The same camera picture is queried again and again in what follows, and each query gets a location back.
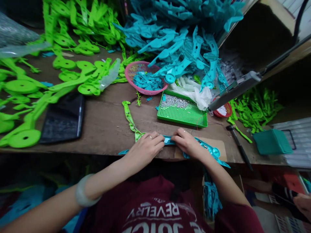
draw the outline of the smartphone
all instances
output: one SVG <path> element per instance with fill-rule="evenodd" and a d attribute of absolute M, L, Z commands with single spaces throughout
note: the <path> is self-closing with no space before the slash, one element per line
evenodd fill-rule
<path fill-rule="evenodd" d="M 50 104 L 45 117 L 39 143 L 49 144 L 81 137 L 85 98 L 79 92 L 71 92 Z"/>

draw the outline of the plastic bag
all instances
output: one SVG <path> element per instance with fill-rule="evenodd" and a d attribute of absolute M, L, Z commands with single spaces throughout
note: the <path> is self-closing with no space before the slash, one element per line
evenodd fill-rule
<path fill-rule="evenodd" d="M 116 59 L 116 63 L 114 66 L 109 70 L 108 76 L 103 76 L 102 79 L 99 81 L 100 86 L 99 89 L 103 91 L 105 88 L 107 88 L 117 77 L 119 74 L 120 69 L 120 58 Z"/>
<path fill-rule="evenodd" d="M 0 12 L 0 48 L 8 45 L 24 45 L 39 38 L 37 33 Z"/>
<path fill-rule="evenodd" d="M 0 59 L 24 57 L 27 54 L 31 54 L 51 46 L 52 45 L 49 42 L 33 45 L 9 45 L 4 48 L 0 48 Z"/>
<path fill-rule="evenodd" d="M 178 79 L 177 86 L 176 83 L 172 83 L 168 86 L 168 89 L 172 92 L 182 94 L 184 96 L 192 99 L 202 111 L 206 111 L 208 105 L 212 101 L 212 94 L 208 87 L 205 87 L 200 93 L 201 85 L 190 79 L 191 76 L 182 76 Z"/>

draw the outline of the workbench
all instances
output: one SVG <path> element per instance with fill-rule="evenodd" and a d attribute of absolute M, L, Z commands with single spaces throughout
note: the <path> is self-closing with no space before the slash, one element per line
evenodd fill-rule
<path fill-rule="evenodd" d="M 112 58 L 121 58 L 121 53 L 108 53 L 105 49 L 101 49 L 99 54 L 87 57 L 76 55 L 74 57 L 66 57 L 73 61 L 95 61 Z M 42 56 L 33 57 L 26 56 L 28 62 L 33 66 L 42 70 L 39 74 L 33 74 L 29 68 L 23 65 L 20 67 L 27 71 L 27 75 L 41 82 L 49 82 L 54 85 L 62 83 L 58 78 L 60 70 L 55 70 L 52 67 L 52 62 L 55 56 L 43 58 Z M 15 149 L 15 148 L 0 148 L 1 153 L 9 152 L 27 152 L 27 153 L 79 153 L 79 154 L 96 154 L 96 155 L 118 155 L 120 151 L 130 149 L 135 143 L 134 132 L 130 130 L 129 123 L 125 118 L 124 107 L 122 101 L 131 101 L 136 97 L 136 90 L 129 83 L 116 83 L 110 85 L 100 96 L 86 96 L 86 110 L 82 129 L 82 136 L 80 139 L 70 142 L 57 143 L 53 145 L 37 144 L 30 148 Z M 170 121 L 157 119 L 156 106 L 159 106 L 161 94 L 153 96 L 153 99 L 146 102 L 148 96 L 142 96 L 140 106 L 133 102 L 129 105 L 131 115 L 133 117 L 135 126 L 141 132 L 157 131 L 163 135 L 173 135 L 179 127 L 183 127 L 195 137 L 202 137 L 207 139 L 221 140 L 225 144 L 227 154 L 227 162 L 243 163 L 241 155 L 238 151 L 237 145 L 225 127 L 228 125 L 225 118 L 218 118 L 216 116 L 208 115 L 208 127 L 197 130 L 195 127 L 177 124 Z M 2 110 L 5 113 L 14 113 L 10 107 Z M 43 114 L 36 123 L 38 130 L 42 129 L 45 119 Z M 240 122 L 237 122 L 239 129 L 250 137 L 246 129 Z M 255 142 L 249 144 L 237 132 L 237 136 L 242 143 L 249 160 L 253 164 L 269 164 L 269 165 L 286 165 L 284 158 L 277 156 L 261 156 L 258 154 Z M 174 159 L 175 146 L 166 146 L 161 151 L 157 158 Z"/>

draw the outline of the maroon t-shirt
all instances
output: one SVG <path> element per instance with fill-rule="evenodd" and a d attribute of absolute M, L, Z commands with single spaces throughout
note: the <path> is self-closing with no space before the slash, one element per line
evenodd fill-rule
<path fill-rule="evenodd" d="M 162 176 L 123 182 L 103 195 L 88 232 L 213 232 L 195 210 L 191 191 L 169 200 L 174 184 Z M 256 213 L 245 205 L 226 205 L 215 218 L 215 232 L 263 232 Z"/>

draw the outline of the hand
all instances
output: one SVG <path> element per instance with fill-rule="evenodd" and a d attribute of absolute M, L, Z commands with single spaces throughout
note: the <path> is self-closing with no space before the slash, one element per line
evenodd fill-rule
<path fill-rule="evenodd" d="M 185 153 L 202 161 L 203 157 L 206 157 L 206 153 L 209 153 L 207 149 L 204 149 L 200 143 L 183 128 L 179 128 L 171 140 L 175 141 L 177 146 Z"/>
<path fill-rule="evenodd" d="M 164 136 L 158 132 L 144 134 L 122 158 L 131 175 L 147 166 L 164 147 Z"/>

